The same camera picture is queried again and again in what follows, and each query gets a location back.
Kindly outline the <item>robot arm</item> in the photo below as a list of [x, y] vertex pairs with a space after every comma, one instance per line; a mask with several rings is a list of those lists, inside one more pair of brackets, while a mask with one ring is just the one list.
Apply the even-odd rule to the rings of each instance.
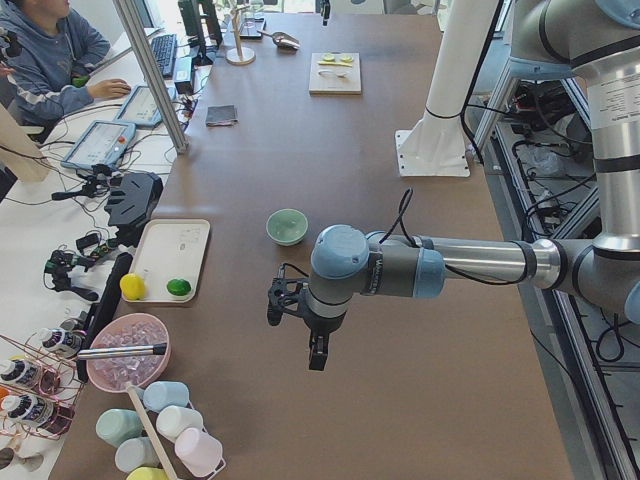
[[592, 240], [488, 242], [363, 233], [334, 225], [318, 236], [299, 310], [309, 366], [354, 294], [433, 298], [449, 277], [490, 285], [533, 283], [639, 319], [639, 5], [635, 1], [521, 1], [512, 55], [583, 78], [602, 230]]

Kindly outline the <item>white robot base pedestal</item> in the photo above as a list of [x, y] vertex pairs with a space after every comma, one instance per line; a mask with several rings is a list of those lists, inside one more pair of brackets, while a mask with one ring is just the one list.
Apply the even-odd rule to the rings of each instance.
[[490, 41], [502, 3], [455, 1], [449, 11], [425, 111], [410, 130], [396, 132], [403, 177], [467, 177], [463, 110], [474, 75]]

